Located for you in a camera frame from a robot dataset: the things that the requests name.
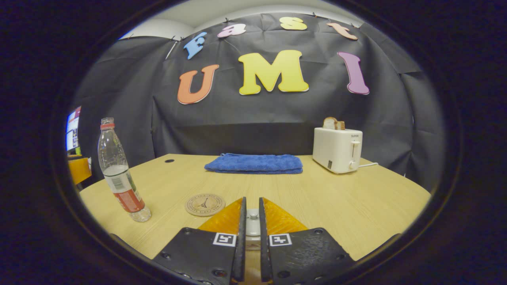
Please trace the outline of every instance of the letter m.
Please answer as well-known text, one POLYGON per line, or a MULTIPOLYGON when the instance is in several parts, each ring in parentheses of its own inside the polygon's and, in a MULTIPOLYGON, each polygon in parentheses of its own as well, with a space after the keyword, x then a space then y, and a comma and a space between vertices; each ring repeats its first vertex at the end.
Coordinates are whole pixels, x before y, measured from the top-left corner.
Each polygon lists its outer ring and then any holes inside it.
POLYGON ((269 92, 275 88, 276 81, 282 74, 278 89, 283 92, 308 91, 308 84, 303 80, 299 58, 302 53, 297 50, 283 50, 278 53, 273 64, 269 64, 259 53, 248 53, 238 58, 243 62, 243 87, 239 94, 257 94, 261 87, 257 85, 256 76, 269 92))

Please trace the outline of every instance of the round coaster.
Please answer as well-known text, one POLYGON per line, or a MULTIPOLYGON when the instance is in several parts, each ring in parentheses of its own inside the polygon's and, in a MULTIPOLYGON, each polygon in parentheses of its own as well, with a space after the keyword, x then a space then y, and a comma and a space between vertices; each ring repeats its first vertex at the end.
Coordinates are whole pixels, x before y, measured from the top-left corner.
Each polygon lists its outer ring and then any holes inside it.
POLYGON ((225 207, 225 200, 215 194, 199 194, 188 200, 185 205, 187 212, 198 217, 208 217, 225 207))

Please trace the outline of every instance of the bread slice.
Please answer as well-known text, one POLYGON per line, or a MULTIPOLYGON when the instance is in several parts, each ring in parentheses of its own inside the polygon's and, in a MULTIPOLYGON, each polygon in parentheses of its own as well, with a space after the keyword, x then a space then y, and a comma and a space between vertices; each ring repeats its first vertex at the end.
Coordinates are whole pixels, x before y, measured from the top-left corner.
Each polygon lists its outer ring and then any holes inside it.
POLYGON ((331 129, 331 130, 344 130, 345 129, 345 122, 338 121, 334 117, 327 117, 324 119, 324 124, 322 125, 322 128, 331 129))

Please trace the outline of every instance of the black fabric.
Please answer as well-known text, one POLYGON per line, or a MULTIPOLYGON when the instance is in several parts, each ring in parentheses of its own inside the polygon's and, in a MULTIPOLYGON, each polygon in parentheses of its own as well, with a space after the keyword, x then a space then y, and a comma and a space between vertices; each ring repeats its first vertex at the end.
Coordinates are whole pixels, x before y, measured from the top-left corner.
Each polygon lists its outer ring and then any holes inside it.
MULTIPOLYGON (((78 132, 83 154, 96 158, 100 118, 112 116, 130 166, 167 153, 308 155, 313 129, 332 116, 364 133, 364 158, 406 173, 430 190, 442 169, 445 142, 431 84, 381 32, 366 24, 359 29, 340 23, 358 37, 351 41, 326 25, 331 22, 337 21, 295 13, 242 17, 204 29, 204 48, 190 60, 183 46, 200 32, 176 43, 167 58, 174 43, 169 39, 118 41, 78 91, 75 105, 83 106, 78 132), (285 30, 281 17, 301 18, 308 28, 285 30), (216 36, 236 23, 246 24, 247 32, 216 36), (260 53, 272 63, 280 51, 294 49, 303 54, 300 65, 307 92, 281 92, 279 78, 272 92, 257 79, 259 94, 239 94, 243 63, 238 57, 260 53), (349 76, 338 52, 361 59, 370 94, 347 90, 349 76), (196 92, 202 84, 201 70, 212 64, 220 67, 208 96, 195 104, 179 103, 180 75, 198 71, 191 86, 196 92)), ((101 179, 98 165, 92 165, 101 179)))

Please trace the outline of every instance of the plastic water bottle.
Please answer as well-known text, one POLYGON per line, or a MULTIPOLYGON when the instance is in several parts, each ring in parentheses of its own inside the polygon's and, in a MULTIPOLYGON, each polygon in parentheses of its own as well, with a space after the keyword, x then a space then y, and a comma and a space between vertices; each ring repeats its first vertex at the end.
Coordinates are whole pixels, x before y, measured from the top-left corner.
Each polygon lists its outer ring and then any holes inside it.
POLYGON ((104 118, 100 122, 101 133, 97 149, 100 169, 123 209, 134 221, 146 222, 152 213, 144 204, 130 176, 127 158, 116 136, 114 122, 113 118, 104 118))

